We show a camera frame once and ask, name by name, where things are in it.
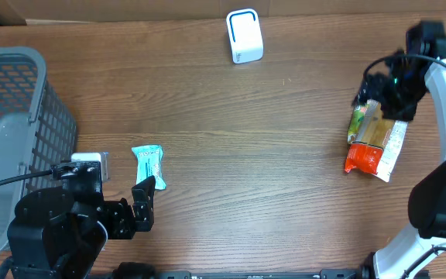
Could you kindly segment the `teal snack bar packet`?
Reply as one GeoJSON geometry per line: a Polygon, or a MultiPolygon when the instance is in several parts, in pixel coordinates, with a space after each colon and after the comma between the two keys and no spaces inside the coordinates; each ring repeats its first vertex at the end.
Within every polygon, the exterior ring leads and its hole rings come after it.
{"type": "Polygon", "coordinates": [[[132,152],[138,162],[136,183],[154,176],[156,179],[155,189],[165,190],[166,182],[162,175],[163,148],[160,145],[137,146],[132,148],[132,152]]]}

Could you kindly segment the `green drink pouch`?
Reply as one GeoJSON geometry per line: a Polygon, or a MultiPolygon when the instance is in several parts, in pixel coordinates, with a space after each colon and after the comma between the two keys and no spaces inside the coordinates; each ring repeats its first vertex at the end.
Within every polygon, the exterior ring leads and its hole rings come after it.
{"type": "Polygon", "coordinates": [[[357,105],[353,109],[351,121],[348,127],[347,142],[351,144],[358,135],[360,125],[363,122],[365,113],[369,105],[357,105]]]}

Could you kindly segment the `orange San Remo pasta packet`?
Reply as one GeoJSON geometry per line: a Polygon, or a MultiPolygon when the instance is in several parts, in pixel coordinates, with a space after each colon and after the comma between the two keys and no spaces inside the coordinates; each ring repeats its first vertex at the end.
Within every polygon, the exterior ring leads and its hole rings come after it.
{"type": "Polygon", "coordinates": [[[381,105],[368,101],[363,122],[349,144],[345,172],[355,169],[388,182],[402,150],[408,123],[384,119],[381,105]]]}

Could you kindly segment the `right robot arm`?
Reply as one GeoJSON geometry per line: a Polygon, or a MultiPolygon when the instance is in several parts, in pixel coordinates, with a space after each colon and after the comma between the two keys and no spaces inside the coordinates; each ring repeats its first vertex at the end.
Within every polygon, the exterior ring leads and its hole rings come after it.
{"type": "Polygon", "coordinates": [[[388,74],[364,71],[354,104],[377,101],[383,118],[410,122],[430,94],[441,144],[441,164],[419,182],[408,201],[409,224],[371,253],[350,278],[428,278],[424,268],[446,252],[446,32],[439,21],[421,21],[406,32],[406,48],[382,57],[388,74]]]}

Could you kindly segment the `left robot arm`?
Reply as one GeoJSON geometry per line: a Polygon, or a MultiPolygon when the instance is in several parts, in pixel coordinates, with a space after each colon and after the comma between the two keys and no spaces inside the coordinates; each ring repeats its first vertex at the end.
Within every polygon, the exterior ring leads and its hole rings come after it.
{"type": "Polygon", "coordinates": [[[153,227],[156,179],[132,187],[133,203],[107,201],[102,164],[64,162],[50,174],[61,186],[34,191],[15,206],[7,237],[15,278],[85,278],[110,239],[132,239],[153,227]]]}

